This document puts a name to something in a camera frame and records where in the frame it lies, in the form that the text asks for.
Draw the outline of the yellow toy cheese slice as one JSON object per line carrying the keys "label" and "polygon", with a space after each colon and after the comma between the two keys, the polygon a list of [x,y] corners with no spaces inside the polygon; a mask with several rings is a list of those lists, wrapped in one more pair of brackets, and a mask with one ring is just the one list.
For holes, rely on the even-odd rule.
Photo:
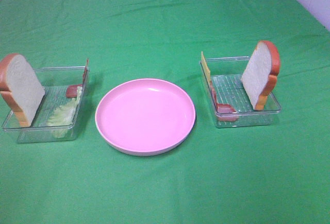
{"label": "yellow toy cheese slice", "polygon": [[210,85],[210,83],[211,83],[210,69],[207,65],[207,62],[206,62],[203,51],[201,52],[201,65],[202,65],[202,69],[204,71],[204,74],[205,74],[205,77],[206,77],[206,80],[207,80],[207,84]]}

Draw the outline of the toy bacon strip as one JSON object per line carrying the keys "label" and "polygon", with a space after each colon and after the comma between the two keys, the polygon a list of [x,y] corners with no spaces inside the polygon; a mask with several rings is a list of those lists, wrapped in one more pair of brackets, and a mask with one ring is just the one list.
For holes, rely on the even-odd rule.
{"label": "toy bacon strip", "polygon": [[[216,95],[216,90],[213,86],[212,81],[209,81],[209,87],[211,89],[211,95],[214,100],[214,104],[216,107],[216,111],[221,114],[230,114],[230,113],[235,113],[236,110],[229,104],[221,104],[218,103],[217,101],[217,95]],[[220,122],[235,122],[238,119],[238,116],[226,116],[226,117],[217,117],[217,120]]]}
{"label": "toy bacon strip", "polygon": [[82,88],[85,83],[86,75],[88,72],[88,64],[89,64],[89,59],[87,58],[84,67],[84,72],[82,75],[82,83],[68,86],[65,94],[66,98],[76,98],[78,96],[78,88]]}

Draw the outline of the toy lettuce leaf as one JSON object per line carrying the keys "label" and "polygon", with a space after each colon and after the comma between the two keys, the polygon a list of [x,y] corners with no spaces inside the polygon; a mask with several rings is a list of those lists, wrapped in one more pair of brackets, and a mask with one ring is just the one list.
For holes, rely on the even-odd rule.
{"label": "toy lettuce leaf", "polygon": [[71,98],[65,105],[58,106],[48,118],[47,126],[66,126],[72,123],[83,88],[78,88],[78,96]]}

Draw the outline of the toy bread slice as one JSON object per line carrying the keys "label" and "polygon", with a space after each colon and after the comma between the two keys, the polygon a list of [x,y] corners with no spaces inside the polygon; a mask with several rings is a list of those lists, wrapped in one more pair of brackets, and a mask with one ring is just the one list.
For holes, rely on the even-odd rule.
{"label": "toy bread slice", "polygon": [[1,96],[21,127],[30,127],[45,95],[37,75],[21,54],[1,60]]}
{"label": "toy bread slice", "polygon": [[280,67],[281,59],[275,44],[266,40],[259,41],[241,76],[254,110],[264,109],[268,96],[276,86]]}

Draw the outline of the pink round plate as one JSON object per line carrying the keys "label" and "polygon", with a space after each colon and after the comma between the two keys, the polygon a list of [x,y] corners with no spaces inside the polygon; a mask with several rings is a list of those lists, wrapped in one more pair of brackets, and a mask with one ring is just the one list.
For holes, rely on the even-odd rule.
{"label": "pink round plate", "polygon": [[106,142],[135,156],[154,156],[177,147],[195,118],[193,101],[182,88],[154,78],[115,87],[95,112],[96,127]]}

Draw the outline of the right clear plastic tray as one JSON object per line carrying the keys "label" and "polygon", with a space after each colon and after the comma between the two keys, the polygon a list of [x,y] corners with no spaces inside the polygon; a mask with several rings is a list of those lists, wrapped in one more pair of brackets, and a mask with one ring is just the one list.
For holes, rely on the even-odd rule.
{"label": "right clear plastic tray", "polygon": [[[265,126],[278,122],[277,114],[280,112],[281,106],[273,93],[268,96],[263,110],[255,111],[252,108],[241,82],[241,75],[250,59],[248,56],[205,59],[210,69],[210,77],[216,90],[218,103],[229,104],[236,110],[235,113],[230,114],[221,114],[216,111],[211,89],[207,84],[200,61],[204,89],[208,96],[211,116],[217,128]],[[238,116],[238,119],[235,122],[220,122],[217,120],[218,116]]]}

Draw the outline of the clear plastic tray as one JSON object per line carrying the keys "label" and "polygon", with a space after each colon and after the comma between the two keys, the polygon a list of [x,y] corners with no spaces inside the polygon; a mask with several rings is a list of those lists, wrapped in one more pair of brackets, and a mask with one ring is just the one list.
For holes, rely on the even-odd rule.
{"label": "clear plastic tray", "polygon": [[[217,128],[265,126],[278,122],[277,114],[280,112],[281,106],[273,93],[268,96],[263,110],[255,111],[252,108],[241,82],[241,75],[250,59],[248,56],[205,59],[210,69],[210,77],[216,90],[218,103],[229,104],[236,110],[235,113],[230,114],[221,114],[216,111],[211,89],[207,84],[200,61],[204,89],[208,96],[211,116]],[[218,116],[238,116],[238,119],[235,122],[220,122],[217,120]]]}
{"label": "clear plastic tray", "polygon": [[[34,121],[30,127],[23,128],[19,125],[14,113],[5,108],[9,113],[3,120],[1,131],[9,135],[17,143],[37,143],[68,141],[77,138],[82,123],[82,116],[87,102],[86,92],[88,87],[89,69],[86,66],[45,67],[34,70],[38,80],[45,89],[45,95]],[[72,85],[81,85],[80,95],[75,110],[72,112],[71,122],[64,126],[54,126],[48,122],[59,106],[69,103],[72,98],[67,98],[67,89]]]}

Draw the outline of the left clear plastic tray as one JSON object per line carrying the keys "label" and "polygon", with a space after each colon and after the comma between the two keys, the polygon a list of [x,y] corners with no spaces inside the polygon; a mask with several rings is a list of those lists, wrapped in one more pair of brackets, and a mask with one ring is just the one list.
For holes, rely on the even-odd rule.
{"label": "left clear plastic tray", "polygon": [[[34,70],[38,80],[45,89],[45,95],[34,121],[30,127],[23,128],[19,125],[14,113],[5,108],[9,113],[3,120],[1,131],[9,135],[17,143],[37,143],[68,141],[77,138],[82,123],[82,116],[87,102],[86,92],[88,87],[89,69],[86,66],[45,67]],[[72,85],[81,85],[80,95],[75,110],[72,112],[71,122],[64,126],[54,126],[48,122],[59,106],[69,103],[72,98],[67,98],[67,89]]]}

